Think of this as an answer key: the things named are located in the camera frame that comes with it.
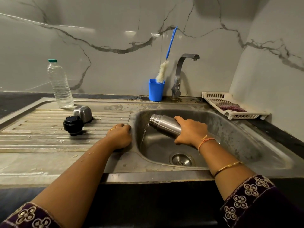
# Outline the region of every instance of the white marble wall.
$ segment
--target white marble wall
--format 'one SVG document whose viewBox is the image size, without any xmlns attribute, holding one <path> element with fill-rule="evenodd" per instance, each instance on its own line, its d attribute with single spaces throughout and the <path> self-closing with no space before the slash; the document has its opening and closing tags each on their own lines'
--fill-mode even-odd
<svg viewBox="0 0 304 228">
<path fill-rule="evenodd" d="M 230 92 L 304 141 L 304 0 L 261 0 Z"/>
<path fill-rule="evenodd" d="M 0 0 L 0 91 L 51 92 L 49 58 L 74 92 L 147 95 L 165 60 L 171 95 L 175 65 L 182 96 L 229 90 L 258 0 Z"/>
</svg>

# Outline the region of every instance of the white bristle brush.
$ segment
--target white bristle brush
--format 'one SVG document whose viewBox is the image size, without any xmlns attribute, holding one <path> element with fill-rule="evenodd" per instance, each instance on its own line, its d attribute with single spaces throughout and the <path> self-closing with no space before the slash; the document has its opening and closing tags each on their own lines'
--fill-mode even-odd
<svg viewBox="0 0 304 228">
<path fill-rule="evenodd" d="M 168 67 L 169 61 L 165 61 L 164 63 L 161 64 L 161 67 L 159 69 L 159 73 L 156 77 L 156 82 L 157 83 L 164 83 L 165 79 L 165 72 Z"/>
</svg>

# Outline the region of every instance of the faucet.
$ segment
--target faucet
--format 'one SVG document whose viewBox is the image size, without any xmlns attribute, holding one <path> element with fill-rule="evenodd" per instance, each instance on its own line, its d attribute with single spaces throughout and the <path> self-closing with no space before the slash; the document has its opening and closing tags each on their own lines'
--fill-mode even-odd
<svg viewBox="0 0 304 228">
<path fill-rule="evenodd" d="M 181 73 L 181 67 L 185 61 L 186 58 L 191 58 L 192 61 L 197 61 L 199 59 L 198 54 L 192 54 L 192 53 L 184 53 L 180 59 L 177 62 L 177 67 L 176 67 L 176 73 L 175 73 L 175 79 L 174 79 L 174 84 L 172 87 L 172 99 L 177 100 L 178 97 L 181 95 L 181 92 L 179 90 L 179 85 L 180 85 L 180 73 Z"/>
</svg>

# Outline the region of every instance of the bracelet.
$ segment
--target bracelet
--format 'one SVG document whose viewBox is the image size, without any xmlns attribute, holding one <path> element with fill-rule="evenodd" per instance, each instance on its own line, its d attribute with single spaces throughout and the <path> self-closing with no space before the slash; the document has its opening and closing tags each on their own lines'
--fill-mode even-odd
<svg viewBox="0 0 304 228">
<path fill-rule="evenodd" d="M 217 176 L 220 172 L 222 172 L 223 170 L 228 169 L 228 168 L 230 168 L 230 167 L 232 167 L 232 166 L 235 166 L 235 165 L 237 165 L 237 164 L 244 164 L 244 163 L 238 161 L 238 162 L 235 162 L 235 163 L 233 163 L 233 164 L 226 165 L 226 166 L 224 166 L 223 168 L 219 169 L 217 172 L 215 172 L 214 177 L 216 177 L 216 176 Z"/>
<path fill-rule="evenodd" d="M 202 144 L 208 140 L 215 140 L 215 138 L 206 138 L 207 135 L 203 138 L 203 141 L 199 144 L 199 147 L 197 148 L 198 151 L 200 151 L 199 149 L 201 148 Z"/>
</svg>

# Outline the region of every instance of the black bottle cap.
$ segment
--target black bottle cap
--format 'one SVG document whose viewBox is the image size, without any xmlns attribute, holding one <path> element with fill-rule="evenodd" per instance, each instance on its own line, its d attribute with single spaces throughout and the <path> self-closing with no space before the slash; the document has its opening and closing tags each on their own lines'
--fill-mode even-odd
<svg viewBox="0 0 304 228">
<path fill-rule="evenodd" d="M 69 116 L 63 122 L 64 130 L 69 132 L 70 135 L 77 135 L 82 131 L 83 121 L 79 116 Z"/>
</svg>

